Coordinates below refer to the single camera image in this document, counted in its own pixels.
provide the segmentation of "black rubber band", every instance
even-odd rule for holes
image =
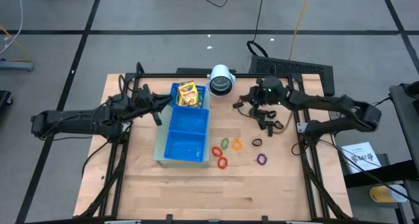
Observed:
[[[252,144],[253,146],[256,146],[256,147],[261,146],[261,145],[262,145],[262,139],[254,139],[254,140],[251,142],[251,144]]]
[[[276,117],[276,111],[269,111],[269,113],[266,116],[268,117],[268,119],[274,119]]]
[[[275,126],[276,128],[278,128],[278,129],[280,129],[280,130],[282,130],[282,129],[283,129],[283,124],[282,124],[280,121],[278,121],[278,120],[276,120],[276,121],[274,122],[274,126]]]
[[[259,109],[259,110],[258,110],[258,112],[259,112],[261,115],[268,115],[268,114],[269,114],[269,111],[262,110],[262,109]]]

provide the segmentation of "white camera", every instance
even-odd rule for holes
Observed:
[[[236,77],[223,64],[215,66],[207,77],[209,78],[207,89],[218,97],[227,95],[236,83]]]

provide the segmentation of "gray floor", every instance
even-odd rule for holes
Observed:
[[[24,29],[83,30],[94,0],[24,0]],[[417,0],[392,0],[405,29],[419,29]],[[260,29],[294,29],[304,0],[265,0]],[[259,0],[229,0],[223,9],[204,0],[101,0],[92,29],[254,29]],[[0,24],[18,29],[18,0],[0,0]],[[397,30],[384,0],[311,0],[300,29]],[[178,67],[225,64],[245,73],[251,35],[90,35],[65,109],[97,106],[108,73],[134,71],[140,61],[148,73],[173,73]],[[21,35],[36,64],[32,73],[0,72],[0,89],[14,105],[0,124],[0,222],[13,223],[22,204],[43,143],[30,134],[30,116],[54,109],[80,35]],[[414,48],[419,37],[409,36]],[[258,35],[272,57],[287,58],[291,35]],[[22,57],[11,46],[2,58]],[[337,95],[375,102],[393,84],[418,79],[400,35],[300,35],[293,59],[332,65]],[[370,141],[390,162],[410,159],[391,103],[380,106],[380,128],[373,133],[343,132],[339,145]],[[90,140],[54,143],[26,221],[70,218]],[[392,210],[366,208],[351,197],[360,219],[395,223]]]

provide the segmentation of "orange rubber band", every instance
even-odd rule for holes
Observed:
[[[214,157],[223,156],[223,151],[220,149],[220,147],[217,147],[217,146],[212,147],[211,152]]]
[[[224,161],[224,165],[221,166],[220,162],[222,160]],[[228,166],[228,161],[227,161],[227,159],[225,157],[220,157],[220,159],[218,160],[217,165],[218,165],[219,168],[225,169]]]
[[[234,150],[239,151],[239,150],[243,149],[243,144],[242,144],[242,142],[240,141],[240,139],[239,139],[239,138],[236,138],[236,139],[234,139],[234,140],[231,142],[231,147],[232,147]]]

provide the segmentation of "red rubber band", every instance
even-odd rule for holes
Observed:
[[[220,162],[222,160],[224,161],[224,165],[223,166],[221,166],[221,164],[220,164]],[[220,157],[220,159],[218,160],[217,165],[218,165],[219,168],[225,169],[228,166],[228,161],[227,161],[227,159],[225,157]]]
[[[218,146],[212,147],[211,152],[212,152],[212,155],[214,157],[221,157],[221,156],[223,156],[223,151]]]

